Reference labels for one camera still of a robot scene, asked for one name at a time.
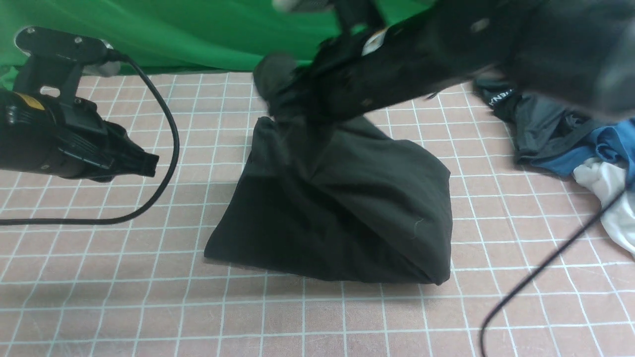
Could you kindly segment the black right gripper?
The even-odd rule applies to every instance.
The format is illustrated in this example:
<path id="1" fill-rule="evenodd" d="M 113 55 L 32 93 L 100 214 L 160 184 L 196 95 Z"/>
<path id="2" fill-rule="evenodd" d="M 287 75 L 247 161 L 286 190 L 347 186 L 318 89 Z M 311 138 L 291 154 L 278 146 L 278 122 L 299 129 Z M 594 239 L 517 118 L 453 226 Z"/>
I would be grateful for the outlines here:
<path id="1" fill-rule="evenodd" d="M 397 103 L 395 28 L 345 26 L 320 44 L 310 65 L 294 68 L 270 95 L 270 113 L 318 123 L 352 119 Z"/>

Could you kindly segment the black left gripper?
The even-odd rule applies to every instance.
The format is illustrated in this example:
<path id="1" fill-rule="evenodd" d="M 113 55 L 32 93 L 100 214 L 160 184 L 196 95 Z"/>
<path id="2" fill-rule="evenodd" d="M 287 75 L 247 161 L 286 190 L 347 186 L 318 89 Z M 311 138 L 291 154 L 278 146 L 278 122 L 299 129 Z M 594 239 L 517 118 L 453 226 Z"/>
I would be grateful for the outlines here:
<path id="1" fill-rule="evenodd" d="M 134 143 L 121 125 L 103 119 L 97 104 L 53 97 L 45 103 L 55 124 L 53 176 L 97 182 L 117 176 L 155 177 L 159 156 Z"/>

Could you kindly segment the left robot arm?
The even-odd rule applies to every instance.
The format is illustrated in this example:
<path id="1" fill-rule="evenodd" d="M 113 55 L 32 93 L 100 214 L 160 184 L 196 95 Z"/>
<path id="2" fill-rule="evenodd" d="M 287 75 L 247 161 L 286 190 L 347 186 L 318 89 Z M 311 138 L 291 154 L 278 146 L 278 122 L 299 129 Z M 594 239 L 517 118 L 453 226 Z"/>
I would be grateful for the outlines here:
<path id="1" fill-rule="evenodd" d="M 153 177 L 159 161 L 121 125 L 104 120 L 90 100 L 63 103 L 9 90 L 1 91 L 0 149 L 2 170 L 68 180 Z"/>

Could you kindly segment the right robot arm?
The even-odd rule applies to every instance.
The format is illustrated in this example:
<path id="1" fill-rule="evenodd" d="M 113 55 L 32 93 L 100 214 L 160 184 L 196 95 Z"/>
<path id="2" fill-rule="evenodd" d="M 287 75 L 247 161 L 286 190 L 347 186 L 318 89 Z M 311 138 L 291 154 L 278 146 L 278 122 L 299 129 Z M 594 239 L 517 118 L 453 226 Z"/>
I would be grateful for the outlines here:
<path id="1" fill-rule="evenodd" d="M 340 35 L 268 100 L 272 115 L 348 120 L 492 75 L 597 119 L 634 116 L 632 0 L 437 0 L 392 25 L 375 0 L 273 5 L 330 9 Z"/>

